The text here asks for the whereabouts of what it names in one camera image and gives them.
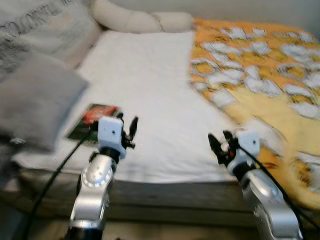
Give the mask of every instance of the cushion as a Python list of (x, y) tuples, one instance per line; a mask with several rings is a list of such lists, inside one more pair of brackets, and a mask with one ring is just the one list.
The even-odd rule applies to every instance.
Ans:
[(14, 41), (0, 46), (0, 136), (52, 150), (63, 120), (88, 82), (62, 62)]
[(191, 31), (193, 18), (186, 12), (153, 12), (151, 13), (161, 24), (166, 33)]
[(1, 29), (34, 50), (79, 65), (101, 35), (91, 15), (91, 0), (2, 0)]
[(92, 8), (95, 20), (114, 31), (135, 34), (162, 32), (159, 21), (148, 13), (128, 10), (108, 0), (96, 0)]

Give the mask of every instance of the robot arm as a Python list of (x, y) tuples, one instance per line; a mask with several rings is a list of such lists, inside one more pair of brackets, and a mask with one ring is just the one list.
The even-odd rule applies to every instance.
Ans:
[(221, 144), (212, 134), (209, 143), (217, 155), (218, 163), (224, 164), (230, 175), (241, 186), (243, 198), (253, 212), (259, 235), (263, 240), (301, 240), (298, 219), (286, 204), (281, 191), (255, 162), (239, 148), (254, 157), (259, 155), (260, 141), (252, 131), (238, 131), (235, 136), (223, 132), (226, 142)]
[(126, 156), (126, 148), (134, 148), (132, 140), (138, 124), (136, 117), (130, 133), (123, 130), (123, 114), (104, 116), (98, 122), (98, 150), (81, 173), (81, 187), (72, 209), (65, 240), (101, 240), (106, 223), (105, 210), (109, 205), (109, 190), (119, 159)]

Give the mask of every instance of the black cable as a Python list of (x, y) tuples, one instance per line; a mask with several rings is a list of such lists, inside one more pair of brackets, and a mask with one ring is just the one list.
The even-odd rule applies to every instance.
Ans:
[(94, 128), (91, 127), (89, 129), (89, 131), (87, 132), (87, 134), (76, 144), (76, 146), (73, 148), (73, 150), (68, 154), (68, 156), (65, 157), (63, 162), (54, 171), (54, 173), (52, 174), (52, 176), (50, 177), (50, 179), (48, 180), (48, 182), (44, 186), (42, 192), (40, 194), (38, 194), (38, 196), (36, 197), (35, 203), (34, 203), (34, 205), (32, 207), (31, 213), (29, 214), (29, 217), (28, 217), (28, 220), (27, 220), (27, 225), (26, 225), (26, 227), (24, 229), (24, 232), (23, 232), (23, 235), (22, 235), (22, 239), (23, 240), (28, 240), (28, 235), (29, 235), (29, 232), (30, 232), (32, 221), (33, 221), (33, 219), (34, 219), (34, 217), (36, 215), (37, 209), (38, 209), (39, 205), (41, 204), (42, 199), (46, 195), (48, 189), (51, 187), (52, 183), (54, 182), (54, 180), (56, 179), (56, 177), (60, 173), (61, 169), (67, 163), (67, 161), (71, 158), (71, 156), (75, 153), (75, 151), (80, 147), (80, 145), (83, 144), (84, 141), (90, 136), (90, 134), (92, 133), (93, 130), (94, 130)]
[(297, 208), (292, 200), (289, 198), (286, 191), (283, 189), (283, 187), (278, 183), (278, 181), (274, 178), (274, 176), (271, 175), (271, 173), (266, 169), (266, 167), (253, 156), (250, 152), (248, 152), (246, 149), (244, 149), (242, 146), (239, 145), (239, 148), (245, 152), (258, 166), (261, 168), (261, 170), (274, 182), (274, 184), (278, 187), (278, 189), (281, 191), (283, 195), (283, 199), (287, 202), (287, 204), (291, 207), (292, 211), (296, 215), (299, 225), (301, 227), (301, 231), (303, 231), (303, 226), (301, 223), (301, 220), (299, 218), (299, 215), (301, 215), (305, 220), (307, 220), (310, 224), (312, 224), (318, 231), (320, 231), (320, 227), (317, 225), (316, 222), (314, 222), (311, 218), (309, 218), (304, 212), (302, 212), (299, 208)]

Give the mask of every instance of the white bedding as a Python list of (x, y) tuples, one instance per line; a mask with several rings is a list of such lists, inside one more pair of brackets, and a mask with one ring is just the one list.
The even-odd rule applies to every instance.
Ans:
[[(75, 146), (65, 138), (90, 103), (120, 106), (125, 128), (139, 116), (134, 142), (118, 164), (115, 178), (145, 183), (233, 180), (211, 153), (208, 132), (222, 136), (231, 120), (190, 87), (193, 33), (131, 34), (108, 31), (78, 72), (90, 88), (75, 105), (60, 133), (56, 151), (32, 149), (14, 160), (28, 169), (55, 170)], [(95, 149), (81, 146), (62, 172), (79, 173)]]

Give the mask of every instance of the yellow floral blanket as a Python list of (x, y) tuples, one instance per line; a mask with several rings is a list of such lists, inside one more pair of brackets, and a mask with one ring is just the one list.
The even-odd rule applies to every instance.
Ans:
[(195, 23), (192, 86), (239, 126), (255, 129), (259, 160), (292, 199), (319, 210), (318, 41), (278, 24)]

